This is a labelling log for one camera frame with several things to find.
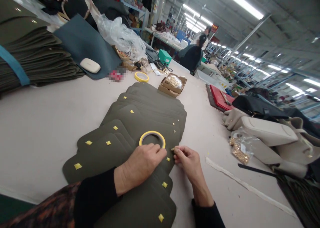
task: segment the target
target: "olive green fabric stack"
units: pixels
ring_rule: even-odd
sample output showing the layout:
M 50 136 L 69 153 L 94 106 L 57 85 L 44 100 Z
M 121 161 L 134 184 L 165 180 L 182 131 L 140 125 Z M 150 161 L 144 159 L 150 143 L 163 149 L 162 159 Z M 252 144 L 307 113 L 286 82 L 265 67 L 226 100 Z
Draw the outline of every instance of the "olive green fabric stack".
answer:
M 30 85 L 42 86 L 84 75 L 60 46 L 61 41 L 47 31 L 46 22 L 13 0 L 0 3 L 0 45 L 20 63 Z M 21 86 L 13 69 L 0 57 L 0 94 Z
M 119 95 L 100 127 L 82 136 L 78 152 L 63 166 L 68 183 L 98 175 L 124 163 L 139 145 L 141 136 L 156 131 L 165 139 L 167 157 L 150 178 L 124 195 L 96 223 L 96 227 L 171 227 L 176 206 L 170 198 L 173 182 L 169 173 L 174 166 L 171 149 L 179 144 L 187 113 L 181 102 L 155 87 L 138 82 Z M 160 144 L 149 135 L 143 144 Z

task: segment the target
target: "blue strap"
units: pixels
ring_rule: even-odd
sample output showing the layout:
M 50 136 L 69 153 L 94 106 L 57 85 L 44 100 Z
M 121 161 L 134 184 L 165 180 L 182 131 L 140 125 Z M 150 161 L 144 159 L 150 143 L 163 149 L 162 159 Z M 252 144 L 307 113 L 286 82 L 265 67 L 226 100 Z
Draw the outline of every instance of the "blue strap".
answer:
M 21 64 L 4 48 L 0 45 L 0 57 L 8 63 L 12 70 L 16 73 L 22 86 L 29 85 L 30 80 L 24 72 Z

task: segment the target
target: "green box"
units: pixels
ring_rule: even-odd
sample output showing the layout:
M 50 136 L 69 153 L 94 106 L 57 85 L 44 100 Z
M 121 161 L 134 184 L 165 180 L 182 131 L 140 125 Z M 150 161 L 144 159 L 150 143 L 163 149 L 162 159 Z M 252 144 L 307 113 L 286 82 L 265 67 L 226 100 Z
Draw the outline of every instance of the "green box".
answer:
M 166 64 L 167 67 L 169 66 L 169 64 L 172 60 L 172 58 L 168 54 L 168 52 L 163 49 L 159 50 L 159 59 L 160 59 L 161 63 Z

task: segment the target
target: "yellow tape roll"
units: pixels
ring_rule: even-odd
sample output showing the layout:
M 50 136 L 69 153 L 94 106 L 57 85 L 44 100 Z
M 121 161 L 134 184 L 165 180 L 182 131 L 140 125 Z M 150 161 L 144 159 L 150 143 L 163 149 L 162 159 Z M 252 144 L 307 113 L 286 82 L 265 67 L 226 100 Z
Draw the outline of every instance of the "yellow tape roll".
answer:
M 165 141 L 164 137 L 162 136 L 162 134 L 160 134 L 159 132 L 156 132 L 156 131 L 148 131 L 148 132 L 144 133 L 139 140 L 140 146 L 142 145 L 143 139 L 148 135 L 155 135 L 155 136 L 159 137 L 162 142 L 161 148 L 164 149 L 166 147 L 166 141 Z
M 142 73 L 142 72 L 135 72 L 134 77 L 139 82 L 148 82 L 149 81 L 148 75 L 146 75 L 145 73 Z

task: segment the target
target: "black sleeve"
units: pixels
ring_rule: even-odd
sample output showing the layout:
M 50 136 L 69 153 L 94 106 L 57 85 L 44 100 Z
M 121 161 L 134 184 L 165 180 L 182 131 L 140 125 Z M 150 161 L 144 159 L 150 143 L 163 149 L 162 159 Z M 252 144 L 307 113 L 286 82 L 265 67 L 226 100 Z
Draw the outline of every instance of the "black sleeve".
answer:
M 93 227 L 108 209 L 121 200 L 114 185 L 114 169 L 82 181 L 74 202 L 75 228 Z
M 212 207 L 199 207 L 192 199 L 192 207 L 196 228 L 225 228 L 216 203 Z

